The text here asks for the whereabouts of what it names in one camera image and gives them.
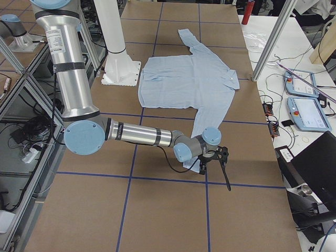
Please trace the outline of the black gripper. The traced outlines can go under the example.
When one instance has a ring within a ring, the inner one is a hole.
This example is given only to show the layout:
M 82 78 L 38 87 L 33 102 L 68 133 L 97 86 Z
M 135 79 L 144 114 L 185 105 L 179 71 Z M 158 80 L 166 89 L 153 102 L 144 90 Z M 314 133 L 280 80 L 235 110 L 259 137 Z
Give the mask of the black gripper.
M 225 178 L 227 189 L 231 191 L 232 188 L 226 173 L 226 163 L 228 156 L 229 156 L 228 148 L 225 146 L 218 146 L 216 150 L 208 150 L 205 154 L 199 155 L 198 159 L 200 160 L 200 166 L 205 165 L 206 163 L 212 160 L 218 160 Z

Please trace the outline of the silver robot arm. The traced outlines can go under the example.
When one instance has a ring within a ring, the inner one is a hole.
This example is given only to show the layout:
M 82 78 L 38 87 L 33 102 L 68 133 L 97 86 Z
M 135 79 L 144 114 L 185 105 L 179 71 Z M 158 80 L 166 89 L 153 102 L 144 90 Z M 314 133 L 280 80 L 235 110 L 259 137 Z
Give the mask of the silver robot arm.
M 114 121 L 101 115 L 93 104 L 85 63 L 78 37 L 80 4 L 78 1 L 32 1 L 36 22 L 45 30 L 54 64 L 64 112 L 64 141 L 78 155 L 97 152 L 108 140 L 133 144 L 171 147 L 180 162 L 199 163 L 199 173 L 207 172 L 207 164 L 217 160 L 225 169 L 228 149 L 220 146 L 221 132 L 207 127 L 193 138 L 180 131 L 169 131 Z

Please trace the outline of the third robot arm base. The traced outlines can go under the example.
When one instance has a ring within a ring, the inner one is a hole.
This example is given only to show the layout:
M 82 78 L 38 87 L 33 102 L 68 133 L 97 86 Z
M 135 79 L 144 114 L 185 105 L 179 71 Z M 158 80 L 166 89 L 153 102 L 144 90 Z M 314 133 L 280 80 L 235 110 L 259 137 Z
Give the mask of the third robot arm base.
M 43 36 L 30 34 L 18 16 L 5 14 L 1 16 L 1 38 L 10 37 L 13 41 L 8 47 L 17 53 L 32 53 L 38 45 L 46 43 Z

